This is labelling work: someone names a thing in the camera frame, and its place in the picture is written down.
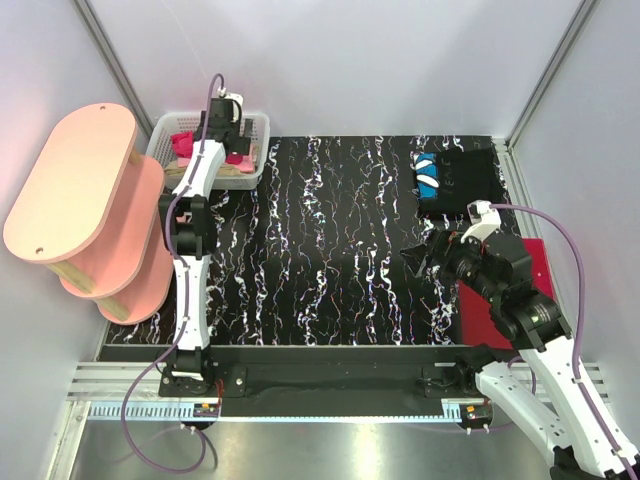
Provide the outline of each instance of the red board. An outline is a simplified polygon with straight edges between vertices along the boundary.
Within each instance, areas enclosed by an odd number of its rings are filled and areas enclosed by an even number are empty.
[[[547,253],[539,238],[523,239],[524,246],[533,260],[533,284],[542,293],[555,298]],[[462,343],[480,345],[486,343],[494,348],[511,349],[509,342],[496,330],[489,316],[489,304],[466,285],[460,285],[460,321]]]

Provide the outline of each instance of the plastic basket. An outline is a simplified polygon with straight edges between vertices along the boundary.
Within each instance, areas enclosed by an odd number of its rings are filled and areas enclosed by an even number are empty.
[[[256,171],[233,177],[218,176],[213,182],[214,190],[253,190],[262,177],[269,150],[269,117],[263,113],[245,113],[243,117],[240,133],[244,133],[244,121],[247,118],[253,120],[251,144],[258,146]],[[146,154],[160,162],[163,168],[166,167],[178,158],[171,148],[171,135],[195,132],[199,124],[200,112],[178,112],[163,115],[153,129]]]

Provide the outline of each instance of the black folded shirt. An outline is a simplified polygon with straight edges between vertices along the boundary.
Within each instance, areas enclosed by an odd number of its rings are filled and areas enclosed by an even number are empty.
[[[456,147],[435,156],[420,155],[416,178],[422,213],[466,215],[471,202],[502,200],[491,148],[463,152]]]

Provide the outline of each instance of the black marble table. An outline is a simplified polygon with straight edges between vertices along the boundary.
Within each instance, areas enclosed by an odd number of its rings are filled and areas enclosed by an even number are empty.
[[[434,226],[468,225],[462,216],[417,213],[413,155],[454,146],[487,148],[491,138],[271,139],[255,191],[211,195],[218,221],[207,287],[212,343],[456,343],[456,285],[416,280],[399,255]],[[496,175],[503,180],[497,160]],[[503,230],[518,233],[510,213]],[[111,324],[105,345],[169,344],[175,321],[172,288],[150,320]]]

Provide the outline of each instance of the white backdrop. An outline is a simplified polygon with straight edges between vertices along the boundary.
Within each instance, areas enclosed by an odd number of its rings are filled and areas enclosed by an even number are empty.
[[[227,76],[274,135],[506,136],[578,0],[91,0],[152,120]]]
[[[68,1],[2,2],[0,63],[3,226],[55,124],[84,105],[123,99]],[[0,263],[0,478],[41,479],[77,362],[91,359],[106,320],[4,242]]]
[[[585,356],[603,372],[614,413],[640,443],[640,3],[601,2],[516,145],[535,207],[563,222],[584,256]],[[544,228],[573,320],[576,268]]]

